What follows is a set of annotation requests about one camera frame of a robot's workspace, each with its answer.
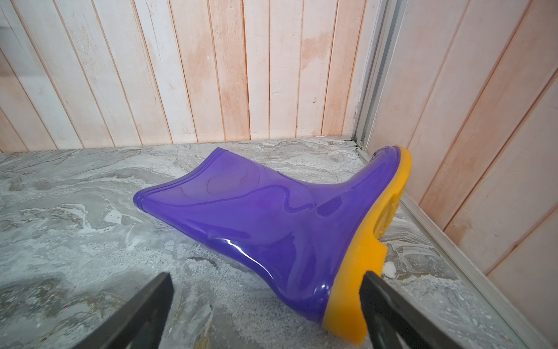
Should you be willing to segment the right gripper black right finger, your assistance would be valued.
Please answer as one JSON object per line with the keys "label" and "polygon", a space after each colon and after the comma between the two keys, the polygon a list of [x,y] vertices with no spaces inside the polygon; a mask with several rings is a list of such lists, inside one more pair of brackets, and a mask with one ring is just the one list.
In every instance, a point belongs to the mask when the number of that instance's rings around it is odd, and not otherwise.
{"label": "right gripper black right finger", "polygon": [[380,276],[368,271],[360,304],[374,348],[460,348]]}

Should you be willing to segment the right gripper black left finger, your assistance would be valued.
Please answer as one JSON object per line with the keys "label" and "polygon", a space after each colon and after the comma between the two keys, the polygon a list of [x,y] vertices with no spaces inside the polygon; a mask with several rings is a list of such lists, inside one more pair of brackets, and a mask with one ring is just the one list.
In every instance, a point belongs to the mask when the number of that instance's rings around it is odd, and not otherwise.
{"label": "right gripper black left finger", "polygon": [[174,297],[168,272],[160,273],[75,348],[158,348]]}

